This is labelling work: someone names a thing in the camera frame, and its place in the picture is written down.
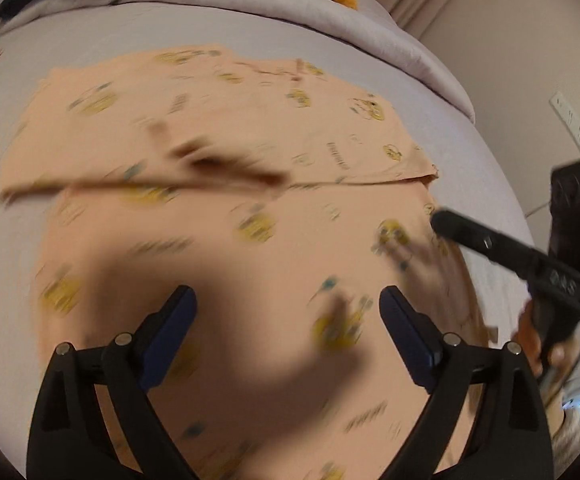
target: yellow cartoon character print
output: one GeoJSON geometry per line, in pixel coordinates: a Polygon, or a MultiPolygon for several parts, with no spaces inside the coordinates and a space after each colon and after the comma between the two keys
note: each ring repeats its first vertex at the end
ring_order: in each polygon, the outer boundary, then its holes
{"type": "Polygon", "coordinates": [[[326,309],[312,326],[315,343],[323,350],[340,351],[352,348],[358,341],[372,299],[359,294],[350,283],[331,276],[321,284],[310,303],[319,303],[320,308],[326,309]]]}
{"type": "Polygon", "coordinates": [[[317,345],[324,350],[337,351],[352,348],[361,336],[364,312],[357,310],[350,316],[327,314],[312,327],[317,345]]]}
{"type": "Polygon", "coordinates": [[[68,314],[77,304],[79,290],[78,280],[62,272],[41,293],[41,304],[59,314],[68,314]]]}
{"type": "Polygon", "coordinates": [[[389,254],[401,270],[407,270],[412,259],[409,248],[410,236],[403,226],[394,219],[381,222],[376,232],[377,242],[372,246],[374,254],[389,254]]]}
{"type": "Polygon", "coordinates": [[[321,476],[319,480],[343,480],[345,469],[340,466],[328,462],[323,469],[321,469],[321,476]]]}
{"type": "Polygon", "coordinates": [[[306,108],[312,104],[308,94],[300,88],[291,89],[291,91],[286,94],[286,97],[294,100],[298,108],[306,108]]]}
{"type": "Polygon", "coordinates": [[[273,237],[275,225],[276,222],[272,216],[259,210],[240,222],[237,231],[242,239],[262,244],[273,237]]]}
{"type": "Polygon", "coordinates": [[[223,72],[221,74],[218,74],[217,77],[227,83],[232,83],[235,85],[243,83],[243,77],[232,72],[223,72]]]}
{"type": "Polygon", "coordinates": [[[176,196],[177,191],[168,187],[132,186],[126,189],[127,200],[145,205],[165,204],[176,196]]]}
{"type": "Polygon", "coordinates": [[[387,244],[391,240],[406,246],[410,243],[410,237],[403,226],[396,220],[384,220],[378,229],[379,243],[387,244]]]}
{"type": "Polygon", "coordinates": [[[325,72],[321,68],[314,66],[312,63],[306,63],[305,68],[312,75],[315,75],[315,76],[321,77],[321,78],[324,78],[324,76],[325,76],[325,72]]]}
{"type": "Polygon", "coordinates": [[[349,99],[350,109],[364,119],[374,119],[383,121],[385,119],[384,110],[374,99],[349,99]]]}
{"type": "Polygon", "coordinates": [[[400,162],[401,159],[403,158],[401,152],[393,144],[386,144],[384,146],[384,153],[396,162],[400,162]]]}
{"type": "Polygon", "coordinates": [[[174,50],[159,54],[154,59],[170,65],[181,65],[189,62],[193,57],[201,56],[203,53],[202,50],[174,50]]]}
{"type": "Polygon", "coordinates": [[[68,111],[76,110],[83,115],[96,115],[110,108],[118,100],[118,95],[110,89],[111,82],[85,91],[68,106],[68,111]]]}

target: wall outlet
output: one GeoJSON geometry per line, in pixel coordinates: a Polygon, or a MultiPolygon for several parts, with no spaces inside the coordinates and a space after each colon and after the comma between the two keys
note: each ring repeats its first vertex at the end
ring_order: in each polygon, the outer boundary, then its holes
{"type": "Polygon", "coordinates": [[[550,104],[554,111],[557,112],[567,129],[570,131],[572,138],[577,143],[580,150],[580,117],[574,111],[572,105],[566,100],[563,94],[558,91],[550,99],[550,104]]]}

